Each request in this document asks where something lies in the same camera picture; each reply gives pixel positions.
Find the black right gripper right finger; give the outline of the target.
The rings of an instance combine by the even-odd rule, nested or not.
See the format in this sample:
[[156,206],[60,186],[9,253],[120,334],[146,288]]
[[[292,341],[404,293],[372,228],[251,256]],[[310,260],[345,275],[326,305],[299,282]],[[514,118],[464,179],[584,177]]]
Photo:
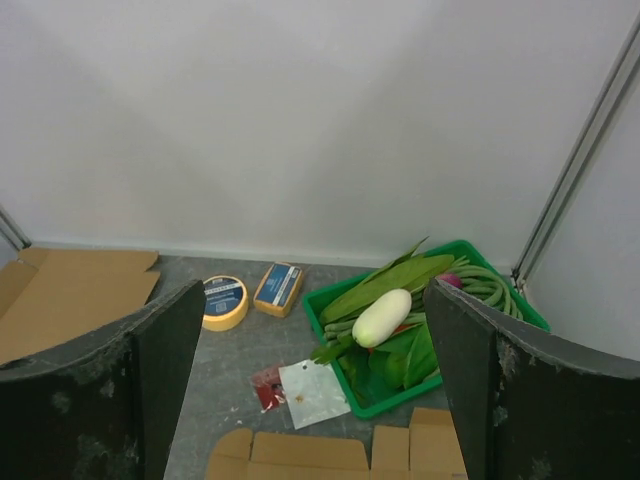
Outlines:
[[637,361],[548,333],[440,279],[424,307],[469,478],[638,478]]

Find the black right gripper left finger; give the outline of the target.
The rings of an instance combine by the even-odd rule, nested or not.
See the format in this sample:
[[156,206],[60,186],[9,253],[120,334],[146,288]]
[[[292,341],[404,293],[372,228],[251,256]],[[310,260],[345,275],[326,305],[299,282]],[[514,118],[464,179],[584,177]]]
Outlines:
[[2,478],[162,478],[204,307],[203,283],[192,280],[117,321],[2,364]]

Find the brown cardboard box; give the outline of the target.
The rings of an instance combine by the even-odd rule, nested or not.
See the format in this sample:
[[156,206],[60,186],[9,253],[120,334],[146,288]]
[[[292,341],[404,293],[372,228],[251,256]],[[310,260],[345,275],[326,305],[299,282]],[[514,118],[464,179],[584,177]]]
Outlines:
[[253,432],[223,436],[205,477],[216,480],[466,479],[451,414],[416,408],[408,427],[377,425],[372,453],[355,439]]

